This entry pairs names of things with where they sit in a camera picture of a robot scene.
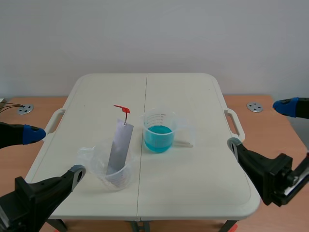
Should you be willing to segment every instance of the cable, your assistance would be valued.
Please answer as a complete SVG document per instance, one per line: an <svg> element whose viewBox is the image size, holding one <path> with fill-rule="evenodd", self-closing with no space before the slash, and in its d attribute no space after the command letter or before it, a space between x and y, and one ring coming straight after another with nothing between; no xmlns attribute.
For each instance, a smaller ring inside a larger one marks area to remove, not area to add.
<svg viewBox="0 0 309 232"><path fill-rule="evenodd" d="M0 109L3 109L3 108L8 108L8 107L12 107L12 105L3 106L3 107L0 107Z"/></svg>
<svg viewBox="0 0 309 232"><path fill-rule="evenodd" d="M6 111L6 110L8 110L8 109L16 108L16 107L20 107L20 106L19 106L19 105L10 106L10 107L8 107L8 108L6 108L6 109L0 111L0 113L2 113L3 111Z"/></svg>
<svg viewBox="0 0 309 232"><path fill-rule="evenodd" d="M6 102L4 104L10 104L10 105L19 105L19 106L22 106L22 107L25 107L24 105L21 105L21 104L17 104L17 103L10 103L10 102Z"/></svg>

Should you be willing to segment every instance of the measuring cup with blue liquid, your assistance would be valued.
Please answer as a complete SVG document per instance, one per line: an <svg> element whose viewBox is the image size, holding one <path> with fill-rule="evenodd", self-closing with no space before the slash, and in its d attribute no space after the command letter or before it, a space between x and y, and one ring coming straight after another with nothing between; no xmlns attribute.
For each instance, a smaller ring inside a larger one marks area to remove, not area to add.
<svg viewBox="0 0 309 232"><path fill-rule="evenodd" d="M194 130L184 119L164 108L151 109L143 115L143 139L145 145L154 152L168 150L174 141L175 133L179 130L189 131L190 139L181 141L183 146L193 147Z"/></svg>

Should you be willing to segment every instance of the blue liquid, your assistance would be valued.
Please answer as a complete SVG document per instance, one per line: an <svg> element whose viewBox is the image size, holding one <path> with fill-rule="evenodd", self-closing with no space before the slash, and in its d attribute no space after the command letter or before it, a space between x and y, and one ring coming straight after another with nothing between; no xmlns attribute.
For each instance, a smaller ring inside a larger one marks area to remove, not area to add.
<svg viewBox="0 0 309 232"><path fill-rule="evenodd" d="M145 144L150 150L154 152L164 152L168 150L170 146L172 146L173 139L174 139L174 133L171 133L172 130L170 128L166 126L152 126L148 128L148 130L154 133L162 134L162 135L158 135L158 134L152 134L148 131L145 132L144 134Z"/></svg>

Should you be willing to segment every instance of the table handle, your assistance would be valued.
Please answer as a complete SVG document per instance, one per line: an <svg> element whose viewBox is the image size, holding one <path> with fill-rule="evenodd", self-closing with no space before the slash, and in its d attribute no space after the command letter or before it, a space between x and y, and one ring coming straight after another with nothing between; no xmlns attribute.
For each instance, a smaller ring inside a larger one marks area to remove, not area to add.
<svg viewBox="0 0 309 232"><path fill-rule="evenodd" d="M239 138L241 141L244 141L245 138L246 138L246 135L245 135L245 132L243 131L243 128L241 126L241 123L240 123L238 116L235 113L235 111L231 110L231 109L225 109L224 113L225 113L225 115L231 117L233 124L235 126L237 134L234 134L234 133L231 132L233 137Z"/></svg>
<svg viewBox="0 0 309 232"><path fill-rule="evenodd" d="M43 141L46 140L49 134L52 134L56 131L55 129L56 123L58 122L59 117L64 115L65 111L66 111L65 109L58 109L53 113L52 117L50 118L45 128L46 137L43 139Z"/></svg>

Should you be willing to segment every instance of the wooden floor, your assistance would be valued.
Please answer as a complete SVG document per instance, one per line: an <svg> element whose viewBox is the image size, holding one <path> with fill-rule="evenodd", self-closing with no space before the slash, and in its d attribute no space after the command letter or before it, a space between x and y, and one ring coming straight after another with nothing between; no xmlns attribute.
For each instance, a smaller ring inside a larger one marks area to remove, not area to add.
<svg viewBox="0 0 309 232"><path fill-rule="evenodd" d="M62 98L14 98L11 102L34 104L34 111L20 116L16 109L0 114L0 121L11 124L30 124L45 128L55 110L65 102ZM286 153L294 158L294 167L304 158L306 148L288 120L272 108L270 96L225 96L229 108L236 111L246 133L245 146L269 158ZM264 111L253 113L246 109L247 102L262 104ZM12 146L0 150L0 196L13 191L14 178L25 177L38 154L42 142L27 146ZM309 186L286 206L281 208L260 205L249 218L238 222L237 232L308 232ZM130 224L122 221L67 220L69 232L130 232ZM217 232L223 225L220 220L153 221L152 232ZM41 232L53 232L45 224Z"/></svg>

